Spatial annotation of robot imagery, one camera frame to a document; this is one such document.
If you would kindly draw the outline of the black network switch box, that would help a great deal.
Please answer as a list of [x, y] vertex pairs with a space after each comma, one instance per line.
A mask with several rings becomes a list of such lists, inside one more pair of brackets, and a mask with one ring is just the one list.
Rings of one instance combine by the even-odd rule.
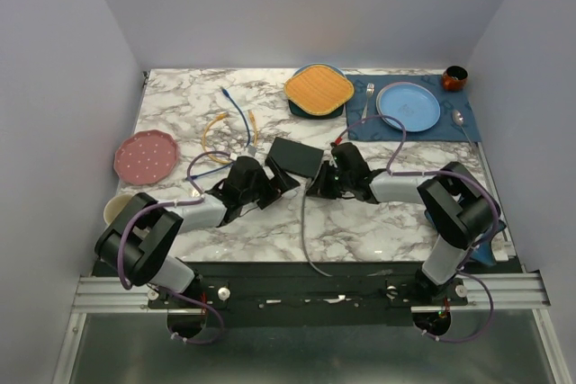
[[324, 151], [286, 138], [274, 139], [266, 158], [289, 174], [313, 179], [321, 166]]

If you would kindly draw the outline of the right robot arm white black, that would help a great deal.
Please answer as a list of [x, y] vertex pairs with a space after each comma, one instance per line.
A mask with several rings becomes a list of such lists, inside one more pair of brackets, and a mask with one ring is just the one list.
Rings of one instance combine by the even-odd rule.
[[415, 275], [414, 293], [424, 304], [442, 299], [478, 242], [490, 241], [498, 231], [499, 204], [459, 162], [428, 172], [398, 172], [389, 166], [373, 170], [350, 142], [334, 143], [331, 155], [306, 187], [306, 196], [426, 208], [438, 239]]

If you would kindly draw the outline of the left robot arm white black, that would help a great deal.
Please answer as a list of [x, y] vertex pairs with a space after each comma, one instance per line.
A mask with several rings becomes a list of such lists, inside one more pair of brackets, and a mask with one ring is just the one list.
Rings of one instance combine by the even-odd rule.
[[191, 307], [200, 294], [196, 273], [169, 255], [172, 244], [182, 233], [228, 225], [248, 204], [263, 210], [300, 186], [270, 156], [265, 166], [271, 177], [255, 158], [240, 156], [226, 178], [188, 200], [133, 195], [98, 238], [97, 257], [116, 270], [123, 288], [155, 285], [177, 306]]

